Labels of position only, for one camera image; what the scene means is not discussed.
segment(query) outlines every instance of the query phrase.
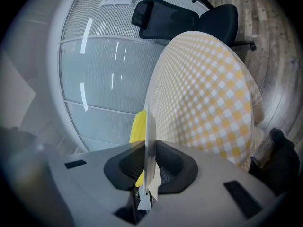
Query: chair backrest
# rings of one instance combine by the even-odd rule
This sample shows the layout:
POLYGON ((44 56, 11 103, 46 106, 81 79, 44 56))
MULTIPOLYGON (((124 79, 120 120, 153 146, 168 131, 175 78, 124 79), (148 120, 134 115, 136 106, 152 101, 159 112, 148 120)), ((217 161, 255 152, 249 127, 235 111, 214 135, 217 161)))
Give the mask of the chair backrest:
POLYGON ((162 0, 141 1, 135 8, 132 24, 141 28, 142 39, 171 40, 185 31, 196 30, 199 15, 162 0))

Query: black shoe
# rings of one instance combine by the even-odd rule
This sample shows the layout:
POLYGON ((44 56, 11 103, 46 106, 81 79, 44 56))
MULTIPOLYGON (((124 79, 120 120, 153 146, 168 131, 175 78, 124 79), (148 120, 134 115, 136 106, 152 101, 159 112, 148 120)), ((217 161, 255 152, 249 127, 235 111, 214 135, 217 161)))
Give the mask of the black shoe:
POLYGON ((259 176, 260 168, 258 166, 258 162, 254 157, 250 157, 250 169, 248 171, 249 174, 252 174, 255 177, 259 176))
POLYGON ((280 146, 285 139, 283 131, 278 128, 271 129, 271 131, 269 132, 269 137, 271 142, 273 142, 276 146, 280 146))

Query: white wall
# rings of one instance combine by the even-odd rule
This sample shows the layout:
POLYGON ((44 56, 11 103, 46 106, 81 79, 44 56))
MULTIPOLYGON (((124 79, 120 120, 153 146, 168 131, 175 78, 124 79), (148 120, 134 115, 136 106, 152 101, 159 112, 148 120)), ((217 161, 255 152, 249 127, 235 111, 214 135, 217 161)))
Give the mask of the white wall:
MULTIPOLYGON (((6 95, 9 95, 6 98, 13 100, 7 104, 5 110, 6 118, 11 118, 15 112, 20 112, 18 120, 20 121, 21 115, 23 119, 16 126, 38 135, 45 143, 58 146, 64 137, 65 141, 69 141, 75 148, 80 146, 86 150, 79 137, 75 137, 77 133, 65 110, 60 92, 57 55, 60 38, 51 43, 49 41, 52 31, 61 33, 65 15, 72 1, 29 0, 15 18, 1 45, 7 55, 6 61, 11 62, 10 71, 17 72, 14 73, 12 80, 8 80, 15 86, 6 83, 5 91, 8 92, 6 95), (61 21, 55 19, 58 13, 63 17, 61 21), (51 62, 48 53, 50 49, 57 51, 56 55, 51 55, 53 56, 51 62), (49 73, 50 67, 53 69, 52 72, 55 71, 55 75, 49 73), (18 84, 23 83, 26 86, 22 90, 16 90, 17 81, 18 84), (34 97, 28 96, 30 91, 33 92, 34 97)), ((6 78, 8 69, 1 69, 0 73, 6 78)), ((12 123, 6 123, 6 126, 10 127, 12 123)))

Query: round table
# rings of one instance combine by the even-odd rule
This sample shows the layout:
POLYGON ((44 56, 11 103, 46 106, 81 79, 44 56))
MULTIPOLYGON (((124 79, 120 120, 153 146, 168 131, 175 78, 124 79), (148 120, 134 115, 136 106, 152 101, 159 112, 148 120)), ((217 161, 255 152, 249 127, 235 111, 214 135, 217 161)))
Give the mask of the round table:
POLYGON ((158 139, 220 154, 246 170, 262 142, 257 85, 238 56, 209 34, 188 31, 166 46, 145 103, 158 139))

